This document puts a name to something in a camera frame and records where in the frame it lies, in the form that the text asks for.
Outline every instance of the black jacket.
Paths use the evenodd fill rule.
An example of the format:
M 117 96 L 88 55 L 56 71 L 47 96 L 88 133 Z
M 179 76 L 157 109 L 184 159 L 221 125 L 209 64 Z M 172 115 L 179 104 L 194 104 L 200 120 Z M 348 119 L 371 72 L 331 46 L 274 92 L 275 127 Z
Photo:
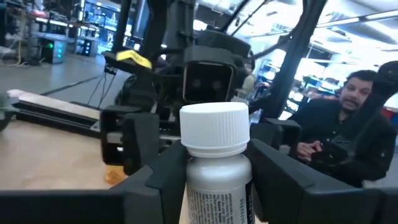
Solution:
M 302 127 L 300 142 L 314 142 L 335 137 L 339 128 L 340 103 L 337 100 L 311 100 L 289 119 Z M 362 187 L 363 180 L 379 180 L 386 176 L 397 133 L 390 122 L 378 114 L 362 135 L 354 159 L 338 166 L 331 176 L 355 187 Z

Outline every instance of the pill bottle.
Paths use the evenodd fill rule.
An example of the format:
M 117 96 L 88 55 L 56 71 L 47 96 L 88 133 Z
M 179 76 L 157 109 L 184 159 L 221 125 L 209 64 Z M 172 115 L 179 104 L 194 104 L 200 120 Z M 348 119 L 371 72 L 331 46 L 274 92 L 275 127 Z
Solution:
M 251 163 L 242 155 L 249 137 L 245 103 L 202 103 L 180 110 L 187 164 L 190 224 L 252 224 Z

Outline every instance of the man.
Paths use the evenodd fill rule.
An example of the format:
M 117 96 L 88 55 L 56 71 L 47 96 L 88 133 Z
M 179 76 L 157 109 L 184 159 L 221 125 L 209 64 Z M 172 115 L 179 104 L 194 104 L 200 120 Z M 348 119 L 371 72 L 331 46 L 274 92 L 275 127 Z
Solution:
M 295 155 L 298 160 L 309 164 L 311 155 L 322 151 L 321 142 L 331 141 L 338 135 L 342 124 L 360 109 L 371 93 L 376 75 L 371 70 L 354 72 L 347 78 L 338 100 L 311 100 L 289 118 L 302 127 Z M 362 187 L 364 180 L 375 181 L 385 177 L 394 155 L 396 136 L 388 120 L 377 114 L 358 142 L 352 160 L 338 166 L 329 175 L 354 187 Z

